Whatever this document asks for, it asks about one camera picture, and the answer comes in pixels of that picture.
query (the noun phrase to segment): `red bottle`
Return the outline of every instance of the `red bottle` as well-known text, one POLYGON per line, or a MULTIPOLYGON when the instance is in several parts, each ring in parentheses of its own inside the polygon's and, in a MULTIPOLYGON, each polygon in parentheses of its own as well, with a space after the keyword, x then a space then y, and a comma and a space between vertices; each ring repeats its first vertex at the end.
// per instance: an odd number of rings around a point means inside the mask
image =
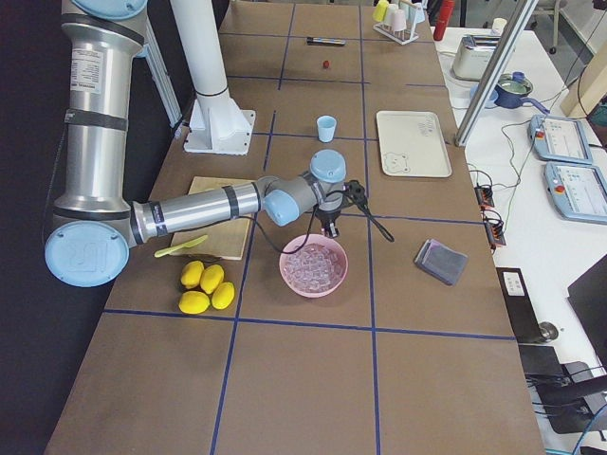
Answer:
POLYGON ((436 27, 434 28, 434 40, 440 41, 445 35, 445 28, 449 24, 451 15, 453 14, 453 7, 455 7, 455 0, 443 0, 443 4, 438 11, 438 20, 436 21, 436 27))

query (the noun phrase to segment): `white cup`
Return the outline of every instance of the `white cup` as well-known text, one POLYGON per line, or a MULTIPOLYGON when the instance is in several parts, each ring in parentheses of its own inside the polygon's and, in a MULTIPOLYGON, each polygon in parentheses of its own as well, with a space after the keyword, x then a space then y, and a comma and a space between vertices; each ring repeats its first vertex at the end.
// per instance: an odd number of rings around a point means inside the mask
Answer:
POLYGON ((335 128, 338 126, 338 121, 331 116, 318 117, 316 124, 319 128, 319 140, 321 142, 331 142, 335 134, 335 128))
POLYGON ((502 17, 496 17, 493 19, 493 24, 491 25, 491 34, 501 36, 504 33, 504 28, 506 28, 506 24, 508 21, 502 17))

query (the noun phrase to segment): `white cylinder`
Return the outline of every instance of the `white cylinder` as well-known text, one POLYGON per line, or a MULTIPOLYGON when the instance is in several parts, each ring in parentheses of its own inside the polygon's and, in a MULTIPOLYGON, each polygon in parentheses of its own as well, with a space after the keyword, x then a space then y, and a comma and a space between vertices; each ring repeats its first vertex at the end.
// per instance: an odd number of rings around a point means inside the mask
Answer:
POLYGON ((507 23, 508 21, 502 17, 496 17, 493 19, 493 24, 491 25, 491 34, 502 36, 507 23))
POLYGON ((228 89, 211 0, 171 0, 193 86, 199 95, 228 89))

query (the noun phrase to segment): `white table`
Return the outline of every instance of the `white table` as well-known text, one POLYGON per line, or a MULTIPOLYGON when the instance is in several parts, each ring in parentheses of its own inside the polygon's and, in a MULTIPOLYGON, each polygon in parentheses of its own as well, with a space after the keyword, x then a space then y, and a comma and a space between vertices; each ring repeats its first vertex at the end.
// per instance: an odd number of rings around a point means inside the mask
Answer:
MULTIPOLYGON (((463 35, 487 33, 486 29, 448 28, 444 39, 435 43, 458 124, 469 105, 469 88, 475 82, 458 81, 453 77, 453 55, 463 35)), ((564 88, 561 76, 533 31, 524 31, 520 37, 506 67, 506 72, 512 71, 525 73, 534 84, 530 96, 536 100, 551 99, 564 88)), ((556 102, 551 100, 545 103, 546 107, 551 108, 552 115, 563 115, 559 106, 566 94, 565 89, 556 102)), ((515 184, 517 177, 508 163, 511 152, 500 129, 510 123, 525 122, 539 113, 535 107, 485 109, 466 146, 467 161, 472 165, 470 168, 488 173, 493 183, 515 184)), ((589 142, 599 144, 594 132, 584 123, 589 142)), ((544 163, 533 152, 528 153, 531 143, 527 137, 527 124, 508 127, 506 133, 514 143, 513 163, 516 168, 520 170, 528 158, 521 184, 514 192, 510 206, 506 246, 496 250, 493 256, 495 265, 522 269, 538 321, 552 322, 560 330, 559 337, 549 344, 555 348, 559 361, 582 361, 595 367, 598 365, 595 352, 567 300, 567 286, 607 253, 607 226, 562 219, 546 190, 544 163)), ((596 148, 592 149, 592 153, 595 164, 607 175, 607 154, 596 148)), ((476 173, 471 173, 471 177, 472 181, 476 181, 476 173)), ((488 183, 483 175, 478 178, 481 184, 488 183)), ((512 195, 513 189, 494 189, 496 210, 505 219, 512 195)), ((579 437, 578 434, 556 434, 543 416, 539 416, 538 423, 546 447, 571 450, 579 437)), ((597 432, 590 433, 584 441, 607 450, 607 443, 601 442, 597 432)))

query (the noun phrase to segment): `label sticker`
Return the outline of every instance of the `label sticker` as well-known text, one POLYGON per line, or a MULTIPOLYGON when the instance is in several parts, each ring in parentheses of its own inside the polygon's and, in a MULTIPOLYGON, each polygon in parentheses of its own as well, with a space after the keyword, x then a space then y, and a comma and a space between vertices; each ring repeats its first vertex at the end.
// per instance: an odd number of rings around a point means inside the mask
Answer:
POLYGON ((73 49, 70 90, 101 93, 103 53, 96 50, 73 49))
POLYGON ((516 272, 504 272, 504 283, 509 296, 524 296, 521 277, 516 272))

